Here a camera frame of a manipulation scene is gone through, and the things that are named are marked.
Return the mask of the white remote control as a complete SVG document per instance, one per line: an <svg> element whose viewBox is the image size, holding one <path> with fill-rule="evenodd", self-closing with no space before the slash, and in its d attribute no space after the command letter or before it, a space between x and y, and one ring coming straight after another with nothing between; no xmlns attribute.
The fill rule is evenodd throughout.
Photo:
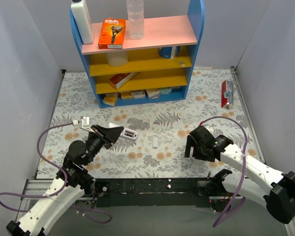
<svg viewBox="0 0 295 236"><path fill-rule="evenodd" d="M111 122L108 124L108 128L115 128L115 127L121 127L121 126ZM124 127L122 133L120 134L120 137L135 142L138 139L138 133L132 129Z"/></svg>

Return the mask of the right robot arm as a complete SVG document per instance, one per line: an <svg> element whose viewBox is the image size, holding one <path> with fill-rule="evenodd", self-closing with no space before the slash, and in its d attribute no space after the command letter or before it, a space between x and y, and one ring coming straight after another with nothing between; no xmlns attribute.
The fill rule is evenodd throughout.
<svg viewBox="0 0 295 236"><path fill-rule="evenodd" d="M214 162L221 161L242 173L236 176L223 169L206 184L200 184L203 195L234 193L264 206L269 214L283 224L295 217L295 173L275 170L250 155L244 156L233 141L213 135L202 125L187 136L185 157Z"/></svg>

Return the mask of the yellow Kamenoko sponge pack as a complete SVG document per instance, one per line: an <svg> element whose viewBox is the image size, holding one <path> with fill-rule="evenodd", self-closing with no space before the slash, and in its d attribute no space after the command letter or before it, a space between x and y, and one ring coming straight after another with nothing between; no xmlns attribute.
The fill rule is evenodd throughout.
<svg viewBox="0 0 295 236"><path fill-rule="evenodd" d="M103 99L103 103L105 105L115 106L117 100L118 100L118 95L115 95L115 96L105 96L104 99Z"/></svg>

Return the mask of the white sponge pack tilted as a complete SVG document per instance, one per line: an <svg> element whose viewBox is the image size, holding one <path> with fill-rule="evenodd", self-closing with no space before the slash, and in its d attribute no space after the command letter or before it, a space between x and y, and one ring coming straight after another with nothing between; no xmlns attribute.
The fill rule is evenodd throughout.
<svg viewBox="0 0 295 236"><path fill-rule="evenodd" d="M157 99L160 97L160 90L158 88L146 89L145 91L148 99Z"/></svg>

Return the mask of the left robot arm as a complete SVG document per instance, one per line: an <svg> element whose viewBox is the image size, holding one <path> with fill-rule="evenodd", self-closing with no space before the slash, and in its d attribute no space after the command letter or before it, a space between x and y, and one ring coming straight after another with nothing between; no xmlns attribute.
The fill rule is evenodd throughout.
<svg viewBox="0 0 295 236"><path fill-rule="evenodd" d="M56 177L42 196L36 196L35 205L21 218L6 226L11 236L46 236L58 219L80 197L95 192L95 179L85 166L91 163L102 148L109 149L119 139L124 127L105 128L93 125L87 128L86 141L73 141Z"/></svg>

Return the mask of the white plastic bottle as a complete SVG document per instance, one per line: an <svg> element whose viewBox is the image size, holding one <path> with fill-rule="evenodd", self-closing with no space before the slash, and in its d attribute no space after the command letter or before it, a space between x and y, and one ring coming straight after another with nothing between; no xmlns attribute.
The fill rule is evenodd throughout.
<svg viewBox="0 0 295 236"><path fill-rule="evenodd" d="M71 11L77 24L82 42L84 44L94 43L94 32L87 2L85 0L73 0L71 2Z"/></svg>

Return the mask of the blue wooden shelf unit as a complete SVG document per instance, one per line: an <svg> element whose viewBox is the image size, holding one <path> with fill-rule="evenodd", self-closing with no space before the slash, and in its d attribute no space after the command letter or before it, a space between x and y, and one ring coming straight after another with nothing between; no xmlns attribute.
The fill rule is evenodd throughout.
<svg viewBox="0 0 295 236"><path fill-rule="evenodd" d="M145 35L142 39L132 39L126 33L120 51L128 52L128 63L120 67L109 66L106 60L106 53L118 52L117 49L98 48L101 23L93 24L94 43L87 45L82 43L72 14L70 23L77 51L100 108L109 107L103 103L106 94L134 90L173 88L170 94L157 99L148 99L146 96L143 99L122 100L119 97L116 106L186 99L204 31L204 1L191 0L186 15L145 19ZM177 57L165 59L158 54L159 47L172 46L180 46ZM185 67L180 67L180 61L185 63ZM109 84L109 79L114 75L131 72L138 74L120 89L114 89Z"/></svg>

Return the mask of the white battery cover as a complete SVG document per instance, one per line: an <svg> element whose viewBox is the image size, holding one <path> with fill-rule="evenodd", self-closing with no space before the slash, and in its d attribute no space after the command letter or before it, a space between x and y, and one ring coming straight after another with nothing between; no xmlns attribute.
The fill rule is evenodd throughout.
<svg viewBox="0 0 295 236"><path fill-rule="evenodd" d="M158 138L157 137L153 137L153 139L152 139L152 147L153 148L158 148Z"/></svg>

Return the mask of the blue and white can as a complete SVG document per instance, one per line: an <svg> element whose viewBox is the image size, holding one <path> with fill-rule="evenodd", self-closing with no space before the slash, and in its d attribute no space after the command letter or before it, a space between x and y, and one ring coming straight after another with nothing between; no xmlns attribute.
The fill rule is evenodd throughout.
<svg viewBox="0 0 295 236"><path fill-rule="evenodd" d="M158 54L165 59L173 59L179 55L180 46L159 47Z"/></svg>

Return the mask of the red and white long box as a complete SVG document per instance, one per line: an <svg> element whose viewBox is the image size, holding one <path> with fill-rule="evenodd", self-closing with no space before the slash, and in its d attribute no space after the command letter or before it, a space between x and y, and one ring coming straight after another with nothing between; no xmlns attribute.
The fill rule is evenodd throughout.
<svg viewBox="0 0 295 236"><path fill-rule="evenodd" d="M129 80L131 80L137 74L138 74L138 72L116 74L109 79L109 84L114 89L120 89L122 86L124 86Z"/></svg>

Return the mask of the aluminium rail frame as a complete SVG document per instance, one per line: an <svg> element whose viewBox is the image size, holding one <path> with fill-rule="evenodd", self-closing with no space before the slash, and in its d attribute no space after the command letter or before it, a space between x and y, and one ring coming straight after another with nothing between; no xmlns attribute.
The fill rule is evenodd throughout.
<svg viewBox="0 0 295 236"><path fill-rule="evenodd" d="M183 99L175 89L155 100L118 99L112 107L86 101L91 78L64 78L52 126L38 153L40 175L53 178L36 204L7 225L13 236L45 236L82 197L96 201L95 211L131 196L166 196L179 203L187 196L216 195L227 205L220 224L238 210L238 195L264 206L288 224L295 217L295 173L269 167L249 154L249 139L236 100L221 107L222 84L231 73L191 72Z"/></svg>

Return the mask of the clear plastic water bottle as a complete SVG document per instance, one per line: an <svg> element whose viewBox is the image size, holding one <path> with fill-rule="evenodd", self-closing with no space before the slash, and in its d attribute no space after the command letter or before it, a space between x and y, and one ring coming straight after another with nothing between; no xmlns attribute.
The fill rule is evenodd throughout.
<svg viewBox="0 0 295 236"><path fill-rule="evenodd" d="M144 29L144 1L127 0L128 28L132 39L142 39Z"/></svg>

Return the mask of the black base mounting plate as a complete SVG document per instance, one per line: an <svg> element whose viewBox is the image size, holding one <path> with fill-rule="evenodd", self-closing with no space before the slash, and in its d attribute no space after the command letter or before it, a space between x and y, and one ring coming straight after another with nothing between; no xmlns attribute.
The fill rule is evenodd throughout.
<svg viewBox="0 0 295 236"><path fill-rule="evenodd" d="M233 195L213 178L97 179L97 207L224 206Z"/></svg>

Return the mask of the mint green sponge pack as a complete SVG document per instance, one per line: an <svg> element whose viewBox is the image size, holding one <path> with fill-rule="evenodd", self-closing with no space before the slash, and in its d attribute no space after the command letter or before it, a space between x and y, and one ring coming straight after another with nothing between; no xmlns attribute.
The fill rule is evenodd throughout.
<svg viewBox="0 0 295 236"><path fill-rule="evenodd" d="M172 92L172 88L168 87L168 88L160 88L159 89L160 95L168 95Z"/></svg>

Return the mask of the orange Gillette razor box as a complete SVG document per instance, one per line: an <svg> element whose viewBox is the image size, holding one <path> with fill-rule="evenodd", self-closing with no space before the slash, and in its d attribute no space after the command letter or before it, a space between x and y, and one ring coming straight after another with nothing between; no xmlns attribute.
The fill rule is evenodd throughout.
<svg viewBox="0 0 295 236"><path fill-rule="evenodd" d="M125 28L125 19L104 19L98 40L99 49L122 49Z"/></svg>

